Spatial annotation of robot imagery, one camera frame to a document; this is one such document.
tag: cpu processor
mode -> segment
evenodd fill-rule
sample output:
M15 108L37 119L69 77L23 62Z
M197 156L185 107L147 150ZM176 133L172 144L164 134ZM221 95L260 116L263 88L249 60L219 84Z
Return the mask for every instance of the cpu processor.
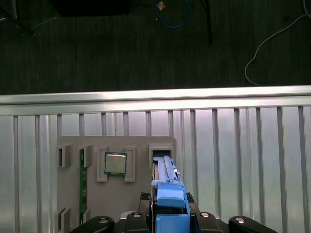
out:
M126 172L126 153L105 153L105 174L125 175Z

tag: blue cable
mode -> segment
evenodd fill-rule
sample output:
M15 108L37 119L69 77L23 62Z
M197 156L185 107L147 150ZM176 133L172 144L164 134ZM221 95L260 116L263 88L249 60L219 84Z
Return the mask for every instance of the blue cable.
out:
M162 17L162 14L161 14L161 11L160 11L160 9L159 9L158 6L157 6L157 0L155 0L155 7L157 8L157 12L158 12L159 18L160 18L160 20L162 21L162 23L163 23L165 26L167 26L167 27L169 27L169 28L179 28L179 27L183 26L185 23L187 23L187 21L188 21L189 18L190 18L190 15L191 15L191 8L190 8L190 4L189 4L188 0L185 0L185 2L186 2L186 4L187 4L187 6L188 6L188 16L187 16L187 18L186 18L185 21L183 21L181 24L178 24L178 25L176 25L176 26L172 26L172 25L170 25L170 24L168 24L167 22L164 21L164 19L163 19L163 17Z

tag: dark carpet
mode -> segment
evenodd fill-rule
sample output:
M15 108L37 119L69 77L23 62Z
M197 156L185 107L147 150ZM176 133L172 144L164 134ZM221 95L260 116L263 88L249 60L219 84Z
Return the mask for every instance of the dark carpet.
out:
M187 16L184 1L163 2L168 23ZM244 68L257 46L304 13L301 0L210 0L210 45L206 12L190 5L178 29L158 20L153 0L132 0L124 15L59 17L33 38L0 21L0 94L252 86ZM19 11L29 27L59 15L47 0ZM265 44L248 74L263 86L311 84L311 20Z

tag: blue plastic part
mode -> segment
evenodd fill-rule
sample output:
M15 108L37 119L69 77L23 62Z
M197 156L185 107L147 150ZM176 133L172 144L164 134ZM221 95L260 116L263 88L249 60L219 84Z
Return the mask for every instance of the blue plastic part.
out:
M184 208L184 191L179 183L163 183L157 188L157 205Z
M157 188L157 205L168 208L183 208L183 214L158 214L156 216L157 233L189 233L190 208L186 188L177 176L174 161L169 156L154 157L158 164L159 180L153 180L151 186Z
M186 203L185 214L158 214L156 216L156 233L189 233L190 232L190 208Z

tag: green circuit board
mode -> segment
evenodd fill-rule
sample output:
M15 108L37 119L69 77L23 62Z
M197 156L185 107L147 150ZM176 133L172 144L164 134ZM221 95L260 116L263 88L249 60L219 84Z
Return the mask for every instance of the green circuit board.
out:
M79 222L83 224L83 214L87 210L87 168L84 164L84 149L80 149L80 204L79 204Z

